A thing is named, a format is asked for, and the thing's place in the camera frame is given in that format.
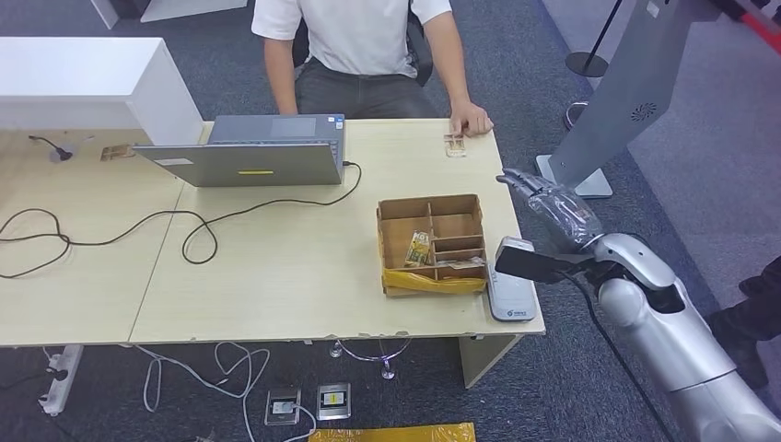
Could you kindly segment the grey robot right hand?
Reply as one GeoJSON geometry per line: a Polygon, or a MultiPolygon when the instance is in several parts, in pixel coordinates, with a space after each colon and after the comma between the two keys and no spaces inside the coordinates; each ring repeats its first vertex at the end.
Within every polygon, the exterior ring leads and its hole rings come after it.
{"type": "Polygon", "coordinates": [[[495,180],[543,221],[561,253],[582,253],[605,234],[595,212],[573,189],[519,169],[502,169],[495,180]]]}

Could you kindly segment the person's left hand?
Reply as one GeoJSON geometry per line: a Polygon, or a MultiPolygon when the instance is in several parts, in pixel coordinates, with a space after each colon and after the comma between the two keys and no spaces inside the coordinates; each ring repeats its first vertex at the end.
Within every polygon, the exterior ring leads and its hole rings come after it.
{"type": "Polygon", "coordinates": [[[488,134],[494,129],[486,110],[470,100],[452,101],[450,107],[449,122],[452,134],[472,137],[488,134]]]}

